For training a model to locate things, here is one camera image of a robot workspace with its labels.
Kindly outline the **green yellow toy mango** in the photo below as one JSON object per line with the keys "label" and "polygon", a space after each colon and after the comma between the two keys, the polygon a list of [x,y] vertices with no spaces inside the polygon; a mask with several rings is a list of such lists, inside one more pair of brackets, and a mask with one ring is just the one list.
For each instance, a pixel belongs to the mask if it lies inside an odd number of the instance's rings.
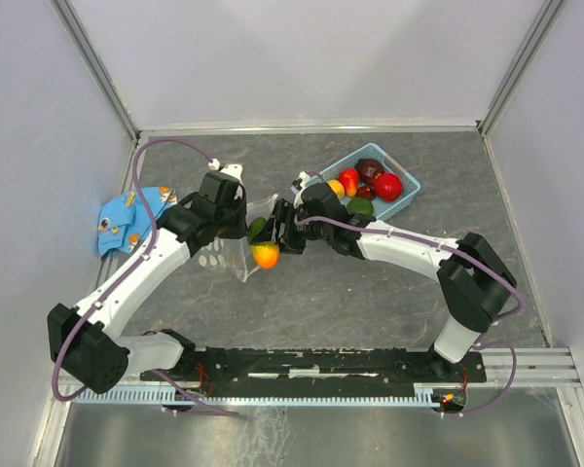
{"label": "green yellow toy mango", "polygon": [[256,265],[261,269],[272,269],[279,260],[279,246],[275,243],[253,243],[257,233],[266,223],[267,220],[264,217],[255,218],[248,226],[247,241]]}

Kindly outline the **clear dotted zip top bag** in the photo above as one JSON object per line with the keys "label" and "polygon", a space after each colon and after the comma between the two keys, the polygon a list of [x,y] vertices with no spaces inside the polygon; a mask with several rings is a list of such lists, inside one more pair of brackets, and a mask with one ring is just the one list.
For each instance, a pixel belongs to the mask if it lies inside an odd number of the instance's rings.
{"label": "clear dotted zip top bag", "polygon": [[[258,218],[267,219],[273,209],[278,194],[247,204],[247,224]],[[260,269],[253,258],[247,239],[215,238],[197,255],[201,267],[212,272],[228,272],[241,282]]]}

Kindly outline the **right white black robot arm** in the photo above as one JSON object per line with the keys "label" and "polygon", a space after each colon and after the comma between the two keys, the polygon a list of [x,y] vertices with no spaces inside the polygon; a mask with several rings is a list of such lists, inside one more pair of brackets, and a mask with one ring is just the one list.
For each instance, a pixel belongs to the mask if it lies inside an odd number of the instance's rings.
{"label": "right white black robot arm", "polygon": [[247,238],[282,254],[302,254],[308,242],[323,240],[340,255],[395,265],[436,281],[450,316],[426,360],[440,380],[461,371],[465,354],[505,315],[510,300],[523,300],[515,277],[483,236],[441,238],[398,229],[349,211],[326,183],[303,189],[294,201],[278,199],[269,217],[249,224]]}

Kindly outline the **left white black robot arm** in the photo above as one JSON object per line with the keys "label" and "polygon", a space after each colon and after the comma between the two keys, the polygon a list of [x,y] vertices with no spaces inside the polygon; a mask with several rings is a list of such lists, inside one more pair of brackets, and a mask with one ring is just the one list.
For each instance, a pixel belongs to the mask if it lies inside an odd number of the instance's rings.
{"label": "left white black robot arm", "polygon": [[51,359],[87,389],[103,394],[124,376],[165,370],[189,377],[196,367],[194,344],[171,330],[126,337],[127,323],[176,269],[216,237],[240,239],[246,232],[242,167],[228,164],[207,173],[188,204],[175,204],[157,230],[97,290],[48,314]]}

